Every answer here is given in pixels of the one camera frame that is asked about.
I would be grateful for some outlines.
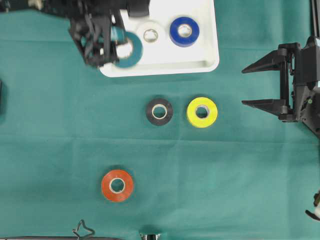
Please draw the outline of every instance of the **tape roll core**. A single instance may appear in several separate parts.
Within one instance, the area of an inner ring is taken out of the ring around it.
[[[156,117],[154,111],[156,108],[163,108],[165,110],[165,114],[162,117]],[[166,125],[174,115],[174,110],[170,102],[163,98],[153,99],[148,103],[145,109],[146,118],[150,123],[156,126]]]
[[[197,116],[198,108],[204,108],[207,111],[207,116],[201,118]],[[208,128],[214,124],[218,118],[217,105],[207,97],[197,97],[193,99],[186,111],[188,121],[196,128]]]
[[[120,191],[115,191],[112,188],[112,183],[115,180],[123,182],[123,188]],[[112,170],[108,172],[102,179],[101,190],[103,195],[110,201],[120,203],[130,197],[134,190],[134,181],[129,173],[124,170]]]

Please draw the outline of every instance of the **tape roll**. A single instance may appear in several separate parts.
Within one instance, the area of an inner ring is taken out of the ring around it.
[[[156,108],[163,108],[165,111],[164,116],[155,116],[154,112]],[[145,109],[145,114],[150,123],[156,126],[163,126],[171,120],[172,116],[174,115],[174,109],[171,103],[167,100],[163,98],[156,98],[148,103]]]
[[[112,188],[112,183],[115,180],[123,182],[123,188],[115,191]],[[108,172],[102,179],[101,189],[103,195],[110,201],[120,203],[130,197],[134,190],[134,181],[129,173],[124,170],[112,170]]]
[[[179,17],[170,26],[170,38],[179,47],[190,47],[197,41],[199,35],[199,26],[190,17]]]
[[[132,45],[132,52],[128,57],[119,58],[119,62],[115,63],[118,68],[133,67],[140,61],[143,53],[143,46],[137,35],[127,31],[124,36],[128,39],[129,44]]]
[[[138,26],[136,34],[143,41],[144,46],[154,46],[166,39],[165,28],[156,21],[147,21]]]
[[[125,42],[125,31],[117,26],[112,26],[110,31],[110,38],[112,42],[122,44]]]
[[[198,117],[198,108],[204,108],[207,116],[204,118]],[[218,108],[211,99],[207,97],[197,97],[189,103],[186,116],[194,127],[203,129],[215,123],[218,118]]]

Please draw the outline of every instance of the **green cloth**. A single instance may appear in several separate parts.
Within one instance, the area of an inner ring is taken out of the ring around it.
[[[210,73],[107,78],[85,66],[67,20],[1,14],[0,237],[72,236],[80,219],[96,236],[138,240],[315,240],[319,141],[241,100],[278,98],[278,72],[241,74],[279,44],[311,35],[307,0],[215,0],[220,65]],[[192,127],[188,103],[208,96],[210,128]],[[151,125],[146,104],[174,107]],[[101,193],[113,168],[134,192]]]

